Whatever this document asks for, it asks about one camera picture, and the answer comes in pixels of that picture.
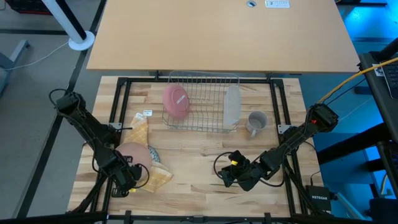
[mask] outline black box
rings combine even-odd
[[[323,211],[331,211],[330,193],[327,187],[305,186],[312,202]]]
[[[41,0],[6,0],[6,3],[19,13],[52,15]]]

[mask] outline white base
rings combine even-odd
[[[85,31],[86,32],[86,39],[85,41],[83,41],[83,43],[76,43],[75,41],[73,41],[72,39],[69,39],[69,47],[73,50],[77,50],[77,51],[82,51],[82,50],[87,50],[89,49],[93,44],[94,44],[94,40],[95,40],[95,36],[92,32],[90,31]]]

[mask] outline yellow cable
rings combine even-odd
[[[342,87],[343,85],[345,85],[345,84],[348,83],[349,81],[353,80],[354,78],[356,78],[356,77],[358,77],[358,76],[360,76],[360,75],[362,75],[362,74],[364,74],[364,73],[366,73],[366,72],[369,72],[369,71],[371,71],[371,70],[374,70],[375,68],[379,68],[379,67],[381,67],[381,66],[385,66],[385,65],[388,65],[388,64],[390,64],[390,63],[392,63],[392,62],[396,62],[396,61],[398,61],[398,57],[396,57],[396,58],[394,58],[394,59],[391,59],[391,60],[388,60],[388,61],[386,61],[386,62],[383,62],[383,63],[381,63],[381,64],[379,64],[379,65],[375,65],[375,66],[373,66],[373,67],[370,67],[370,68],[367,68],[367,69],[365,69],[365,70],[363,70],[363,71],[358,72],[357,74],[353,75],[352,77],[347,78],[345,81],[343,81],[343,82],[340,83],[338,86],[336,86],[334,89],[332,89],[328,94],[326,94],[324,97],[322,97],[320,100],[318,100],[318,103],[322,103],[324,99],[328,98],[328,97],[329,97],[330,95],[332,95],[335,91],[337,91],[340,87]]]

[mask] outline gray floor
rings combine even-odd
[[[100,0],[67,0],[83,27],[88,29]],[[392,9],[384,8],[341,8],[351,38],[382,37],[393,38],[398,34],[397,18]],[[61,30],[52,16],[22,15],[9,8],[0,11],[0,29],[48,29]],[[31,63],[47,55],[67,41],[57,35],[0,34],[0,51],[9,55],[18,41],[27,39],[31,48],[24,52],[19,65]],[[355,43],[357,51],[367,52],[383,47],[385,43]],[[60,49],[48,59],[30,67],[14,71],[11,82],[0,97],[0,219],[13,217],[14,211],[32,175],[37,156],[44,145],[55,112],[47,95],[54,88],[65,88],[72,74],[78,52],[68,47]],[[92,110],[98,84],[102,75],[147,75],[142,72],[80,72],[75,91],[81,93],[88,110]],[[302,75],[300,82],[306,106],[312,105],[327,90],[344,80],[347,75]],[[317,79],[328,80],[326,85],[316,86]],[[334,108],[341,117],[349,114],[366,96],[348,93]],[[358,114],[377,114],[371,100],[347,117],[335,129],[338,132],[355,133],[371,124],[356,119]],[[72,191],[83,139],[69,124],[63,123],[53,147],[49,163],[35,195],[29,216],[63,213],[67,209]]]

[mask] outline wire dish rack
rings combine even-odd
[[[239,91],[239,77],[232,73],[172,71],[168,83],[182,86],[189,99],[188,116],[184,119],[175,119],[163,107],[162,119],[170,129],[204,131],[211,133],[229,133],[236,130],[240,115],[239,102],[234,105],[231,114],[238,116],[235,121],[227,121],[224,112],[224,98],[231,87]]]

